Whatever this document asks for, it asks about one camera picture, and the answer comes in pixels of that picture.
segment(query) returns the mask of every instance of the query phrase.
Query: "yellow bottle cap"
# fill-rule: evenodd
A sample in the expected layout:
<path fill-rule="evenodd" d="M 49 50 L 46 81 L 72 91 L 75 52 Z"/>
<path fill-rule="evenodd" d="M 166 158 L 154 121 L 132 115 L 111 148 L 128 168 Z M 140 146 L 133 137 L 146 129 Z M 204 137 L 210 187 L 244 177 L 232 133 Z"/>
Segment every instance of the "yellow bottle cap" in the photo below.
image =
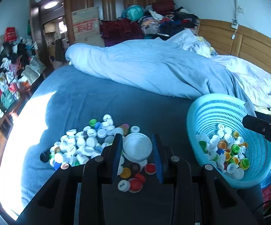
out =
<path fill-rule="evenodd" d="M 131 176 L 131 171 L 129 168 L 125 167 L 123 168 L 123 172 L 120 174 L 120 177 L 123 179 L 127 179 Z"/>

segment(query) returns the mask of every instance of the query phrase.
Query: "teal bag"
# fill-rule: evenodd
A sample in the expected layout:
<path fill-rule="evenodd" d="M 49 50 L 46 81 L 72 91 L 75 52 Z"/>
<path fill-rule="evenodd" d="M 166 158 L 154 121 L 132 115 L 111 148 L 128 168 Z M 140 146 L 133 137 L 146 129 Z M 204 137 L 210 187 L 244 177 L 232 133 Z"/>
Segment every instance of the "teal bag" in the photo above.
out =
<path fill-rule="evenodd" d="M 122 11 L 122 18 L 128 18 L 131 21 L 139 20 L 144 16 L 144 9 L 139 5 L 133 5 Z"/>

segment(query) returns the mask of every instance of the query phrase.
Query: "red bag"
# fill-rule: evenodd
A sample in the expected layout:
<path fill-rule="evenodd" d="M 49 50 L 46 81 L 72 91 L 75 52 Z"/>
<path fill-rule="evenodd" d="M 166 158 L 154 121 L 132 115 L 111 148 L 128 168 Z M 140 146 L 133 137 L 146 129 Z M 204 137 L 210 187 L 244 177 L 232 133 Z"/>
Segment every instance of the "red bag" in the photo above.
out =
<path fill-rule="evenodd" d="M 162 0 L 160 2 L 154 2 L 152 7 L 155 12 L 165 16 L 170 14 L 171 11 L 174 11 L 174 2 L 173 0 Z"/>
<path fill-rule="evenodd" d="M 17 39 L 15 27 L 8 27 L 5 30 L 4 41 L 13 42 Z"/>

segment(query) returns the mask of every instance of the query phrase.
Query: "wall outlet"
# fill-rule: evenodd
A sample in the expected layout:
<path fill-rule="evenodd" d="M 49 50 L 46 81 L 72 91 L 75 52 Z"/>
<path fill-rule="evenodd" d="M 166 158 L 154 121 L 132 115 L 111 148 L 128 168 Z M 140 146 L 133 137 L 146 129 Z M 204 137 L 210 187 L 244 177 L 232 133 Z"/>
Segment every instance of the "wall outlet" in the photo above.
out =
<path fill-rule="evenodd" d="M 238 7 L 237 11 L 238 11 L 239 13 L 245 14 L 245 9 L 244 9 L 243 7 L 241 7 L 241 6 Z"/>

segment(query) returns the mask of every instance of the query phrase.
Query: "white bedsheet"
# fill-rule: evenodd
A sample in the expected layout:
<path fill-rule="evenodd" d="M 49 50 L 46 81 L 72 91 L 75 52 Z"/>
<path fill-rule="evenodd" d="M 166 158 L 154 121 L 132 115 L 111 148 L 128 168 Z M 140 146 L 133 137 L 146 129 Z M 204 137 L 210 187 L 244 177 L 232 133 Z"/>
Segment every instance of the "white bedsheet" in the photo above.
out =
<path fill-rule="evenodd" d="M 179 32 L 169 39 L 186 51 L 192 51 L 225 66 L 236 77 L 241 88 L 255 106 L 271 108 L 271 74 L 258 66 L 230 55 L 210 55 L 209 46 L 197 40 L 189 30 Z"/>

